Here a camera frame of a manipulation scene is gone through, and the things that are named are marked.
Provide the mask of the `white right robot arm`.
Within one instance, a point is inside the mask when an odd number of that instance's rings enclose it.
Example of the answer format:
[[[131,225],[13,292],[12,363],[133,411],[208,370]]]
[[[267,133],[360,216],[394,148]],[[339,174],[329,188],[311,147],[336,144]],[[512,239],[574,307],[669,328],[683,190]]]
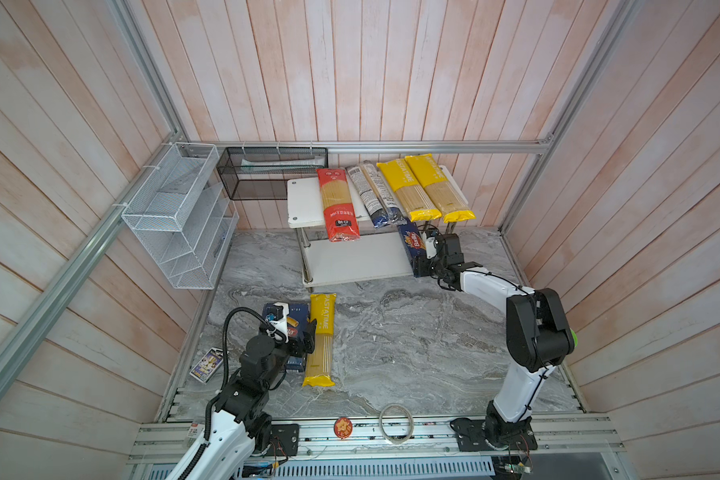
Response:
[[[427,259],[418,270],[448,291],[470,294],[504,315],[511,356],[499,393],[489,402],[484,421],[486,441],[501,443],[529,431],[532,406],[547,379],[577,346],[558,293],[512,282],[465,260],[460,239],[431,227],[424,233]]]

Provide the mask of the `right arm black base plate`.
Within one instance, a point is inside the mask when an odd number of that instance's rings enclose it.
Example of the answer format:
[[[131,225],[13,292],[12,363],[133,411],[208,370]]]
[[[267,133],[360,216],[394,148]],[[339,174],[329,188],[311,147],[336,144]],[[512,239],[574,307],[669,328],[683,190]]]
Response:
[[[451,420],[449,427],[455,434],[461,452],[509,449],[531,451],[538,448],[538,442],[530,420],[527,418],[521,422],[508,423],[492,416],[484,420],[461,417]]]

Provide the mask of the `red round sticker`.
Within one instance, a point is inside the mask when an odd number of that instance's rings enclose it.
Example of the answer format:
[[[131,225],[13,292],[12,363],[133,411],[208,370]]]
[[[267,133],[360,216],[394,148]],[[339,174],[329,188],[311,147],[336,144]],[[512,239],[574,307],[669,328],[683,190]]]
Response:
[[[339,439],[348,439],[353,429],[353,422],[348,417],[339,417],[333,425],[334,435]]]

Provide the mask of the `white two-tier shelf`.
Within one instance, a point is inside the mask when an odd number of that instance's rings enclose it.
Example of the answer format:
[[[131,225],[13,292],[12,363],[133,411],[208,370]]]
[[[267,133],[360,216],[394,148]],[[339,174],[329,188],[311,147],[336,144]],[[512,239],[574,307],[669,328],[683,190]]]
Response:
[[[347,172],[346,176],[360,232],[354,241],[328,240],[317,174],[288,183],[289,226],[299,239],[304,284],[312,288],[413,275],[397,226],[375,228]]]

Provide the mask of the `black mesh basket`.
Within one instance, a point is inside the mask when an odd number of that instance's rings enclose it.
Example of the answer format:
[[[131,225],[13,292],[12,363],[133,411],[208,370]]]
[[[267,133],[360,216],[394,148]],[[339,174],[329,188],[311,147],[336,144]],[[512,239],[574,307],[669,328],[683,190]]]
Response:
[[[328,150],[317,147],[226,147],[216,171],[233,201],[286,200],[287,181],[315,177],[328,167]]]

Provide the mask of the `clear blue spaghetti bag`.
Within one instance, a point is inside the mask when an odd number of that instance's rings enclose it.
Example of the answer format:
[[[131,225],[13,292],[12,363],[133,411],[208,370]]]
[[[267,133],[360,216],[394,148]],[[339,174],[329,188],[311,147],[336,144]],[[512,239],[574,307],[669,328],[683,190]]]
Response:
[[[405,223],[402,208],[376,164],[365,162],[349,167],[346,172],[375,228]]]

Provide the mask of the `dark blue pasta box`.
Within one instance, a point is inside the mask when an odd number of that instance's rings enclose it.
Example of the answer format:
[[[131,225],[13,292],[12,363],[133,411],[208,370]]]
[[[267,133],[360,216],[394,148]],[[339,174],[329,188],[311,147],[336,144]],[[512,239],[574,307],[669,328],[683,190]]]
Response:
[[[289,314],[288,317],[291,317],[297,321],[302,319],[309,319],[311,320],[310,316],[310,306],[306,303],[287,303],[289,305]],[[288,360],[285,363],[285,369],[289,372],[296,372],[296,373],[304,373],[306,369],[306,360],[307,356],[305,358],[296,358],[292,357],[289,354]]]

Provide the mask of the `blue Barilla spaghetti box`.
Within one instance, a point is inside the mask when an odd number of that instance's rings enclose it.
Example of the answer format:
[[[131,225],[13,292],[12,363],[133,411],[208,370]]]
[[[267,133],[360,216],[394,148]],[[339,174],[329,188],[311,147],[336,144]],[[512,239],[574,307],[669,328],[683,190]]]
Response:
[[[417,226],[407,221],[397,226],[414,277],[428,276],[429,259]]]

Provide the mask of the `small card pack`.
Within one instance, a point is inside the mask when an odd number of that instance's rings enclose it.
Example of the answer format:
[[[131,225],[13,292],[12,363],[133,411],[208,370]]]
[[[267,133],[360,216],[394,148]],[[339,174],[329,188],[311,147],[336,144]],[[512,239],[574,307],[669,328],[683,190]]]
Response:
[[[210,348],[190,369],[189,375],[194,380],[206,384],[223,366],[224,353],[221,348]]]

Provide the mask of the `red spaghetti bag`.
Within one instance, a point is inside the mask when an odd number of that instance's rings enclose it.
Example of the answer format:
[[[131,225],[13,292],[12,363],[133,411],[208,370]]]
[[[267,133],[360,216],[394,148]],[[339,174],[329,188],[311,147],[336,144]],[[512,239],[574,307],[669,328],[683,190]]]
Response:
[[[317,175],[328,240],[358,240],[360,232],[346,172],[343,169],[321,168],[317,170]]]

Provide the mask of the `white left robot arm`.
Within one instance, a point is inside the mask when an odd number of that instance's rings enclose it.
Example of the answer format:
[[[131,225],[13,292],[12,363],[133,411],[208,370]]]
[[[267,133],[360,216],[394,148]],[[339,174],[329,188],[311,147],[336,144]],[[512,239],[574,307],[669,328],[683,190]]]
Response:
[[[264,412],[270,393],[285,378],[290,358],[304,358],[315,350],[315,320],[292,336],[286,317],[270,322],[239,307],[227,315],[224,334],[237,313],[253,314],[260,322],[259,332],[247,342],[236,371],[230,372],[229,361],[223,361],[222,387],[206,404],[202,434],[173,468],[171,479],[231,479],[253,453],[265,451],[272,425],[272,417]]]

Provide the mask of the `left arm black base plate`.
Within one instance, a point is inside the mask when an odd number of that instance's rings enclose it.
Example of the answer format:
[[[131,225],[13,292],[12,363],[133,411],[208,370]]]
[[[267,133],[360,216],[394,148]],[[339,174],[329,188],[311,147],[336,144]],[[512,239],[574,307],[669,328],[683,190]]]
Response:
[[[298,454],[298,423],[274,423],[271,415],[262,413],[254,419],[249,433],[254,440],[254,456],[289,459]]]

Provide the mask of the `clear tape roll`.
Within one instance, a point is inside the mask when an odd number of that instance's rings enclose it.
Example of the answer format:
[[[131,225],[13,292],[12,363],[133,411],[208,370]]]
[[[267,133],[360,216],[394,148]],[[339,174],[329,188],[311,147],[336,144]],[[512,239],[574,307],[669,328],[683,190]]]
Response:
[[[403,445],[413,437],[413,415],[401,404],[388,404],[379,413],[378,429],[382,438],[391,445]]]

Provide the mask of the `yellow pasta bag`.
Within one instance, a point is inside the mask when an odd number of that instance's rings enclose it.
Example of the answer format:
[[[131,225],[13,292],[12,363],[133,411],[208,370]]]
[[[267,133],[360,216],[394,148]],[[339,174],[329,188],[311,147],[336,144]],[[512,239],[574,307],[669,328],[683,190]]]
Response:
[[[445,223],[475,220],[474,212],[431,154],[406,156],[405,161]]]
[[[327,388],[335,385],[331,373],[336,298],[335,293],[311,295],[310,314],[315,324],[315,348],[307,356],[303,386]]]
[[[403,159],[378,163],[377,167],[412,222],[426,222],[442,217],[441,211]]]

